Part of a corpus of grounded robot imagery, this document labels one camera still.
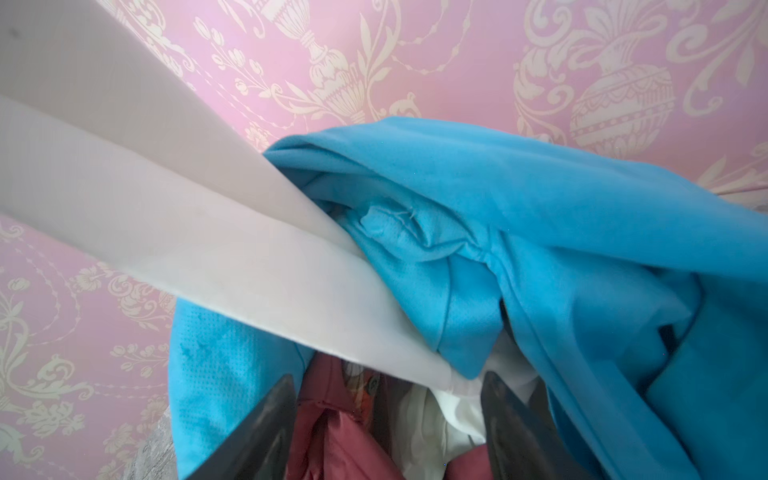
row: blue fabric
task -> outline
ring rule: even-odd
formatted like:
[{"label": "blue fabric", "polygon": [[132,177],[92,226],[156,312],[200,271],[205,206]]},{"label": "blue fabric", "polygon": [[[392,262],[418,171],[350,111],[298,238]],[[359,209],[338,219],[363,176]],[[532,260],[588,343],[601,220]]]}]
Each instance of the blue fabric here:
[{"label": "blue fabric", "polygon": [[216,451],[286,373],[296,391],[313,351],[178,299],[168,396],[179,478]]},{"label": "blue fabric", "polygon": [[[741,428],[765,419],[768,218],[649,164],[441,121],[288,137],[265,156],[350,232],[465,376],[502,329],[503,296],[520,348],[611,478],[723,478],[738,448],[768,447],[762,424]],[[284,371],[254,359],[251,382],[260,362]],[[197,381],[184,374],[171,385]],[[700,395],[725,388],[738,390]],[[693,426],[723,408],[733,422]],[[761,458],[728,478],[763,476]]]}]

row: pink wallpaper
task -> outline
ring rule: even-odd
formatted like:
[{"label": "pink wallpaper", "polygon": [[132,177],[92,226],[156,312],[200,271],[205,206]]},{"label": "pink wallpaper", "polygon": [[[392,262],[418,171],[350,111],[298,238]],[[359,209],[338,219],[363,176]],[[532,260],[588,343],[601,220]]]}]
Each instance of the pink wallpaper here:
[{"label": "pink wallpaper", "polygon": [[[441,118],[768,203],[764,0],[100,2],[259,150]],[[120,478],[167,405],[173,306],[0,217],[3,479]]]}]

